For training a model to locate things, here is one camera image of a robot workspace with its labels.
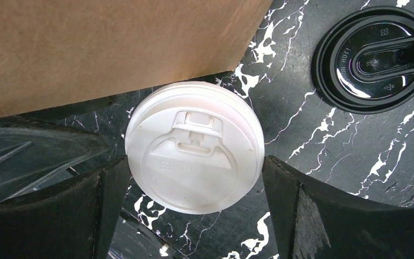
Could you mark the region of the white lid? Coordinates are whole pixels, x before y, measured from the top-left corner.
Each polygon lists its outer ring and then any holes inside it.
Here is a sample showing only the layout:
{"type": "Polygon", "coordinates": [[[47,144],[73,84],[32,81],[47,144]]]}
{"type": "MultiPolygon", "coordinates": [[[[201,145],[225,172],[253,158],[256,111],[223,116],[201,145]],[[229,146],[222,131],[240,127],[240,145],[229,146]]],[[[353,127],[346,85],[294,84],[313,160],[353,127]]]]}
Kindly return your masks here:
{"type": "Polygon", "coordinates": [[[256,184],[265,157],[253,109],[215,84],[164,86],[134,110],[125,134],[130,171],[141,190],[176,212],[231,207],[256,184]]]}

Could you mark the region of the brown paper bag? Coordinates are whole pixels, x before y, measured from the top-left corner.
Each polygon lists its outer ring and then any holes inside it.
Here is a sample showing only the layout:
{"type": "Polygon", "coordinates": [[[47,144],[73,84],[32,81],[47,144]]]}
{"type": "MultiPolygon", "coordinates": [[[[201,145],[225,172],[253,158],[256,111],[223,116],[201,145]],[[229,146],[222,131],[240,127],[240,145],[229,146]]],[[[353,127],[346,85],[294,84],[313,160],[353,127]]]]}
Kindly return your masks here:
{"type": "Polygon", "coordinates": [[[0,117],[233,70],[271,1],[0,1],[0,117]]]}

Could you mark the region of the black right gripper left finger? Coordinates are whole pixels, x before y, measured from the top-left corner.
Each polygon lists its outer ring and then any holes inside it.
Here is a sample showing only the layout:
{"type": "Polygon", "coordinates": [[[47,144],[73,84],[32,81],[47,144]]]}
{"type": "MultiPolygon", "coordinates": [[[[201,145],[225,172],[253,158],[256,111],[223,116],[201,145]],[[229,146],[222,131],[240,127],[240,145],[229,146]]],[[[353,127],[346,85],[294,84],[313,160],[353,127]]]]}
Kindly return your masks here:
{"type": "Polygon", "coordinates": [[[0,203],[0,258],[106,258],[130,182],[125,156],[0,203]]]}

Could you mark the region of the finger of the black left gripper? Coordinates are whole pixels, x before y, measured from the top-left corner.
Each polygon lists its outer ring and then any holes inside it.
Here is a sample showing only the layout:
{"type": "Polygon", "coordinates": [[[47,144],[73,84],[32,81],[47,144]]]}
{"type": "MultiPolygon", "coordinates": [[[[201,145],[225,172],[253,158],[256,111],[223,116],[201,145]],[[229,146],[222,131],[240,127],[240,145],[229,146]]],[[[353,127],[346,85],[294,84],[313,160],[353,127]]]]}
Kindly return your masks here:
{"type": "Polygon", "coordinates": [[[0,203],[108,150],[104,137],[21,118],[0,119],[0,203]]]}

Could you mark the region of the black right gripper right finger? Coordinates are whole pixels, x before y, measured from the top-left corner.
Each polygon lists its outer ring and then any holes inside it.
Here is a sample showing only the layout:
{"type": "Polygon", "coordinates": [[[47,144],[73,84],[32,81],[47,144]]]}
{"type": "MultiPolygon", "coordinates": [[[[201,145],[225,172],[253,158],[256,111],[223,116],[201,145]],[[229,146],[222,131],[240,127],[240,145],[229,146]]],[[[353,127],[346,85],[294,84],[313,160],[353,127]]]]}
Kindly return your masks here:
{"type": "Polygon", "coordinates": [[[414,207],[351,195],[274,156],[262,173],[280,258],[414,258],[414,207]]]}

